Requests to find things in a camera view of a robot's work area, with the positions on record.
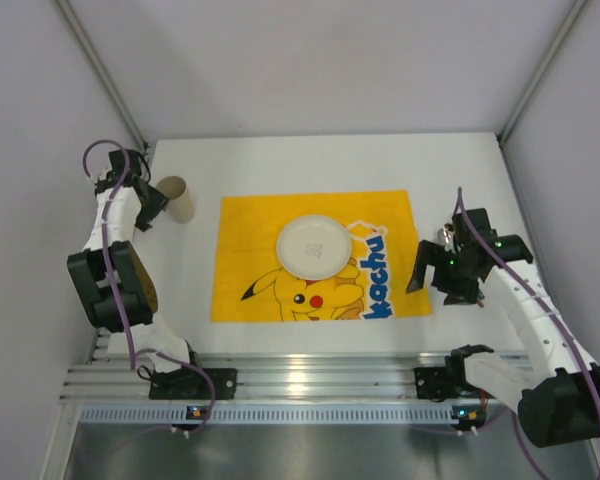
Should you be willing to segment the beige paper cup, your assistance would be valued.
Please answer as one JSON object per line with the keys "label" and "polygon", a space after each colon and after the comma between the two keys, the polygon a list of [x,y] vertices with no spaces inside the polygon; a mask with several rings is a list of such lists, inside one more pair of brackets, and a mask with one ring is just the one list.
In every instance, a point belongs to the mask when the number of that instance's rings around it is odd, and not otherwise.
{"label": "beige paper cup", "polygon": [[168,199],[167,211],[177,223],[186,224],[193,220],[193,197],[182,177],[164,177],[157,183],[156,189]]}

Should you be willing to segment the yellow pikachu cloth placemat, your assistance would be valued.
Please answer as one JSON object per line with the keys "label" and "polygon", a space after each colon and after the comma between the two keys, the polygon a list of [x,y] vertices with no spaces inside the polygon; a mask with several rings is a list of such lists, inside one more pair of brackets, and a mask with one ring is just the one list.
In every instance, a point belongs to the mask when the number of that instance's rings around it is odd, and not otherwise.
{"label": "yellow pikachu cloth placemat", "polygon": [[[294,276],[276,254],[283,228],[311,214],[337,221],[351,236],[345,268],[328,279]],[[406,291],[417,247],[404,190],[226,197],[211,319],[263,323],[428,316],[427,291]]]}

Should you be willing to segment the white paper plate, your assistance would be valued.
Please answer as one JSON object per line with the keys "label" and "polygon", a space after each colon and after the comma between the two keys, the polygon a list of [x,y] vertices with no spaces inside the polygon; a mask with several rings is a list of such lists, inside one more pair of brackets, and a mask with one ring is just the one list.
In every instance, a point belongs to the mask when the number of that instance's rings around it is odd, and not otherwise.
{"label": "white paper plate", "polygon": [[319,281],[341,272],[352,253],[349,231],[325,215],[304,215],[286,224],[276,240],[281,266],[303,280]]}

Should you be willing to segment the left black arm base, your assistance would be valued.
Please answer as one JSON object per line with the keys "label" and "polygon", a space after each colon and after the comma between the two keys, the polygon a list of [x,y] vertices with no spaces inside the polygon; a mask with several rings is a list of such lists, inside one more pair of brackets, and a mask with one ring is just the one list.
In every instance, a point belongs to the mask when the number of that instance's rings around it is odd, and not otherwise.
{"label": "left black arm base", "polygon": [[[203,368],[210,379],[216,400],[232,400],[237,389],[237,370],[234,368]],[[150,385],[149,398],[152,400],[211,400],[209,382],[200,374],[187,367],[169,373],[156,373],[146,366],[137,369],[140,379]]]}

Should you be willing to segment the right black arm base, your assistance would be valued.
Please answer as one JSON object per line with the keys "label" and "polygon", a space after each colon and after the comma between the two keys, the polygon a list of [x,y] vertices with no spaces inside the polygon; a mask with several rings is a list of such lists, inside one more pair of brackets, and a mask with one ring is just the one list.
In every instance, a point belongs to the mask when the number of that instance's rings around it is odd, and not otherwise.
{"label": "right black arm base", "polygon": [[440,403],[450,399],[488,399],[484,391],[464,382],[446,367],[416,367],[413,374],[419,400]]}

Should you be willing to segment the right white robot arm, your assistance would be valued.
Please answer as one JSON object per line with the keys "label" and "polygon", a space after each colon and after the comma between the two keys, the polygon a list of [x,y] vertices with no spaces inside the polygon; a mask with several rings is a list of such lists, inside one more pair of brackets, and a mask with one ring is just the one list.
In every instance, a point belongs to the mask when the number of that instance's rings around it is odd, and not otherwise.
{"label": "right white robot arm", "polygon": [[482,390],[516,414],[538,448],[600,438],[600,365],[563,323],[524,240],[499,235],[483,208],[454,214],[443,233],[440,243],[419,242],[407,293],[421,290],[431,269],[445,305],[495,301],[531,368],[513,367],[483,344],[457,347],[445,358],[446,386],[429,397]]}

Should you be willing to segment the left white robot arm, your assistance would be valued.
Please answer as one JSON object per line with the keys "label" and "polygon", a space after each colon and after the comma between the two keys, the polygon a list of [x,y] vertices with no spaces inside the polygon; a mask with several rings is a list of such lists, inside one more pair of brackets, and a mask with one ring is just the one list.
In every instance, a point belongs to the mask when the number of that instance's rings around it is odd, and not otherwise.
{"label": "left white robot arm", "polygon": [[150,185],[143,155],[118,143],[109,165],[91,174],[88,156],[105,143],[95,142],[83,155],[96,214],[87,242],[67,258],[67,269],[92,326],[125,338],[130,368],[145,355],[155,373],[170,375],[195,365],[195,353],[160,317],[156,287],[133,245],[135,233],[149,230],[169,199]]}

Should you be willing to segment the aluminium rail frame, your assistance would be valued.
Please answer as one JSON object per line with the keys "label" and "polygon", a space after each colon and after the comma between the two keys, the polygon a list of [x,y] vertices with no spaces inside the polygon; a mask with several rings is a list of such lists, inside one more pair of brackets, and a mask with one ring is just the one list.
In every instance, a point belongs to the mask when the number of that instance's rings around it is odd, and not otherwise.
{"label": "aluminium rail frame", "polygon": [[[360,355],[207,354],[205,368],[237,371],[237,401],[377,400],[397,402],[416,396],[415,370],[442,367],[440,352]],[[60,391],[65,401],[144,401],[149,383],[120,355],[69,368]]]}

